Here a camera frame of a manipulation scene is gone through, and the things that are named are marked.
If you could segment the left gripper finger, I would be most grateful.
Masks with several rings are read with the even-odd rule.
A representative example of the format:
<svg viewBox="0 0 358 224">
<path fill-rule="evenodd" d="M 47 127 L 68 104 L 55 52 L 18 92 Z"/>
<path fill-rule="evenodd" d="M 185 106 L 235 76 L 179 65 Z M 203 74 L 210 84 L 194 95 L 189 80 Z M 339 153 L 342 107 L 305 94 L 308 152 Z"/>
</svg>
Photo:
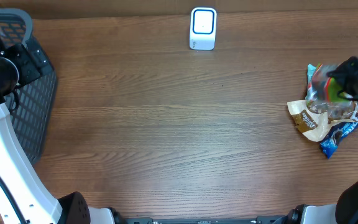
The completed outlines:
<svg viewBox="0 0 358 224">
<path fill-rule="evenodd" d="M 32 58 L 44 58 L 44 52 L 35 37 L 29 38 L 25 43 L 27 51 Z"/>
<path fill-rule="evenodd" d="M 53 66 L 43 51 L 35 51 L 34 59 L 39 72 L 48 75 L 53 72 Z"/>
</svg>

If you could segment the green snack bag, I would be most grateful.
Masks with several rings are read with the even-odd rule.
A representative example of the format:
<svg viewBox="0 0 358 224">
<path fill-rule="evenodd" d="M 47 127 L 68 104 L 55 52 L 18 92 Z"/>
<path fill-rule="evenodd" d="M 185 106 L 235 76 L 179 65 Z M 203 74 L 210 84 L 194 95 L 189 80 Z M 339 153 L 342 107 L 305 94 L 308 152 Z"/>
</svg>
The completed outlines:
<svg viewBox="0 0 358 224">
<path fill-rule="evenodd" d="M 321 63 L 316 66 L 316 71 L 307 85 L 306 100 L 336 103 L 351 98 L 334 78 L 328 76 L 328 73 L 335 71 L 337 67 L 338 65 Z"/>
</svg>

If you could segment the light blue snack packet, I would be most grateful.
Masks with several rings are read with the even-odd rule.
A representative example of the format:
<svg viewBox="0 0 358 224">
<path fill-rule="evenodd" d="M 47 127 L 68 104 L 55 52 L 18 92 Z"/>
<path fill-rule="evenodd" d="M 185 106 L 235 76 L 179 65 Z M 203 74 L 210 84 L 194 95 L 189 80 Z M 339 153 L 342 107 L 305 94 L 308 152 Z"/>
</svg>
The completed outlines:
<svg viewBox="0 0 358 224">
<path fill-rule="evenodd" d="M 315 67 L 314 65 L 309 64 L 309 65 L 307 66 L 307 73 L 306 73 L 306 75 L 307 75 L 307 81 L 308 81 L 308 82 L 311 81 L 311 79 L 312 79 L 312 77 L 313 77 L 315 71 L 316 71 L 316 67 Z"/>
</svg>

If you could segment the blue Oreo cookie pack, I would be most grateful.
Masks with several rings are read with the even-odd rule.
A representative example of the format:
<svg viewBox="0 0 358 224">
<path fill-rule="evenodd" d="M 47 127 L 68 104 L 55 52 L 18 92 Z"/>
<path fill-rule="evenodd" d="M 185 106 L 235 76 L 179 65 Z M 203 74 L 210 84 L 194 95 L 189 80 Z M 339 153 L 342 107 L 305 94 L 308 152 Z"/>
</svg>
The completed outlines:
<svg viewBox="0 0 358 224">
<path fill-rule="evenodd" d="M 338 149 L 340 142 L 357 128 L 358 122 L 343 122 L 332 127 L 319 143 L 320 149 L 326 158 L 330 159 Z"/>
</svg>

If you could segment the beige nut snack bag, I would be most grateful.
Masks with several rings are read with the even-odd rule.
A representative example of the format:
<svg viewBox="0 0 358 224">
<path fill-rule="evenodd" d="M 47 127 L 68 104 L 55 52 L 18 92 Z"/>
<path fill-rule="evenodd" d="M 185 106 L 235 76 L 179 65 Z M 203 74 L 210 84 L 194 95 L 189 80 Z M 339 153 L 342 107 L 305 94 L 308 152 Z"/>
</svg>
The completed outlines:
<svg viewBox="0 0 358 224">
<path fill-rule="evenodd" d="M 322 141 L 333 126 L 358 122 L 358 102 L 297 100 L 287 103 L 295 126 L 310 141 Z"/>
</svg>

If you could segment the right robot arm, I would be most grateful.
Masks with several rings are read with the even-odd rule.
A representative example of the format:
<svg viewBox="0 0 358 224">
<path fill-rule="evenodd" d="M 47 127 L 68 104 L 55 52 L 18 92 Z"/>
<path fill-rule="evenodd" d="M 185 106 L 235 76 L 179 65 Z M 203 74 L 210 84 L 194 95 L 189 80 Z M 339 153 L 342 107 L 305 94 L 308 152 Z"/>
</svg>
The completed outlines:
<svg viewBox="0 0 358 224">
<path fill-rule="evenodd" d="M 306 98 L 287 107 L 299 132 L 318 141 L 330 157 L 338 140 L 358 126 L 358 58 L 315 67 Z M 266 223 L 358 223 L 358 181 L 335 204 L 298 205 L 288 215 L 268 218 Z"/>
</svg>

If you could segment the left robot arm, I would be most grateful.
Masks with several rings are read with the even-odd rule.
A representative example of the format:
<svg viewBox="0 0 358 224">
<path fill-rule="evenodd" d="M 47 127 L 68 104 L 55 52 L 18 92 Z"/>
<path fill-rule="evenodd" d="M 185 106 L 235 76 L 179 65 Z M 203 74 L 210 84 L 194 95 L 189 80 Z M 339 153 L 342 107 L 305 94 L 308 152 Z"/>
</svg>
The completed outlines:
<svg viewBox="0 0 358 224">
<path fill-rule="evenodd" d="M 119 223 L 79 192 L 55 198 L 34 170 L 43 152 L 57 76 L 31 17 L 0 9 L 0 215 L 4 223 Z"/>
</svg>

